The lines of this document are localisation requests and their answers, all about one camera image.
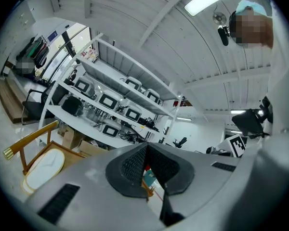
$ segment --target black office chair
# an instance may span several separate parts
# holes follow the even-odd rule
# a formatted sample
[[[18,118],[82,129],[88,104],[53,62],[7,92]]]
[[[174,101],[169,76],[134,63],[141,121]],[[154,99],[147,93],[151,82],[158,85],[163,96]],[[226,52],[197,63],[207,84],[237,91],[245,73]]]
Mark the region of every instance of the black office chair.
[[[186,141],[187,141],[187,138],[184,137],[179,143],[177,143],[177,140],[176,140],[176,139],[175,139],[175,142],[172,142],[172,143],[174,143],[174,146],[175,146],[176,148],[181,148],[182,145],[183,145]]]
[[[22,117],[21,117],[21,123],[23,125],[27,125],[27,124],[31,124],[31,123],[34,123],[34,122],[38,122],[40,120],[42,112],[43,112],[43,109],[44,109],[45,102],[47,100],[47,97],[48,97],[48,95],[49,95],[54,83],[55,83],[55,81],[52,82],[49,85],[49,87],[47,87],[44,91],[38,91],[38,90],[33,90],[33,89],[29,90],[29,93],[28,93],[26,101],[23,101],[24,108],[23,108],[23,113],[22,113]],[[28,101],[29,95],[32,92],[41,93],[40,102]],[[53,94],[53,97],[52,97],[53,104],[54,105],[58,105],[59,102],[61,101],[61,99],[66,94],[68,94],[68,90],[66,90],[64,87],[58,85],[58,87],[54,91],[54,94]],[[27,111],[28,118],[30,120],[33,120],[33,121],[24,122],[25,110]],[[45,118],[54,118],[54,115],[50,111],[47,111],[46,115],[45,115]]]

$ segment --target black monitor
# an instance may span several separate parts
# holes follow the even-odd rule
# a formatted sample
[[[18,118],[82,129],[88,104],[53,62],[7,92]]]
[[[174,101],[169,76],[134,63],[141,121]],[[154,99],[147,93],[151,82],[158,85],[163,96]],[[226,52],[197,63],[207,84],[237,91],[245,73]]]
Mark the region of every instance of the black monitor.
[[[244,136],[263,134],[263,127],[252,109],[232,117],[232,121]]]

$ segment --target window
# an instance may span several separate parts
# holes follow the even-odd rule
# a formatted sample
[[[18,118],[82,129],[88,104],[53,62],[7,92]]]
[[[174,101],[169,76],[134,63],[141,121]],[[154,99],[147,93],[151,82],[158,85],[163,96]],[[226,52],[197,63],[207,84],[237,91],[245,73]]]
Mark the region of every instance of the window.
[[[72,40],[71,43],[74,46],[75,52],[78,53],[87,43],[90,41],[90,32],[87,27],[82,32],[77,34]]]
[[[62,36],[59,36],[51,45],[50,45],[50,50],[47,55],[46,62],[43,67],[40,69],[36,69],[35,75],[40,76],[43,70],[47,67],[53,56],[57,53],[57,51],[61,48],[61,46],[65,45],[65,42],[63,40]],[[67,50],[64,48],[61,50],[61,52],[54,58],[53,62],[49,65],[49,68],[54,70],[55,66],[58,64],[60,60],[66,55]],[[47,69],[43,75],[43,79],[48,79],[51,75],[49,74],[50,69]]]
[[[54,76],[52,77],[50,82],[56,81],[60,74],[62,73],[63,69],[66,67],[66,65],[72,60],[72,57],[70,55],[68,55],[68,57],[66,57],[66,59],[63,61],[63,63],[60,65],[60,67],[57,69],[56,73],[54,74]]]
[[[69,36],[69,38],[73,37],[75,34],[77,34],[80,30],[82,30],[84,27],[84,25],[79,24],[79,23],[75,23],[73,24],[70,28],[68,28],[66,30],[67,35]]]

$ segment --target black vent grille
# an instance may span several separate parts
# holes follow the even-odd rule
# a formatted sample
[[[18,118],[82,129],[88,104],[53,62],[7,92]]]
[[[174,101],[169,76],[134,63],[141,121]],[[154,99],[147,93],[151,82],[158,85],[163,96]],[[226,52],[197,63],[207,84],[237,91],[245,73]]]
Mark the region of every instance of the black vent grille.
[[[180,170],[179,164],[156,149],[148,148],[148,164],[162,187]]]
[[[212,166],[216,167],[216,168],[223,169],[223,170],[227,170],[230,172],[233,172],[236,169],[236,166],[229,165],[229,164],[222,164],[222,163],[218,163],[218,162],[213,163]]]
[[[39,216],[55,224],[79,190],[79,186],[65,184],[39,212]]]
[[[129,158],[125,159],[122,165],[123,175],[131,182],[141,185],[143,174],[145,170],[145,153],[146,149],[143,148]]]

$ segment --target cardboard box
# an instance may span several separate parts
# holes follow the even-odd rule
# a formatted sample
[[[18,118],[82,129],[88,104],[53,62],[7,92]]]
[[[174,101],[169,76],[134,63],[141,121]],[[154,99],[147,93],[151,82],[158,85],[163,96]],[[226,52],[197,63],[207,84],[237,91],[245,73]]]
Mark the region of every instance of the cardboard box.
[[[58,129],[58,132],[57,132],[57,133],[58,133],[59,135],[61,135],[62,137],[64,137],[64,135],[65,135],[68,127],[69,127],[69,126],[66,125],[66,124],[61,124],[61,125],[59,125],[59,129]]]
[[[92,145],[84,140],[80,142],[80,145],[78,146],[79,153],[83,156],[97,156],[103,153],[107,153],[108,151],[97,147],[95,145]]]
[[[81,132],[73,130],[71,127],[67,127],[63,137],[62,145],[68,149],[73,149],[79,145],[80,141],[84,137],[85,135]]]

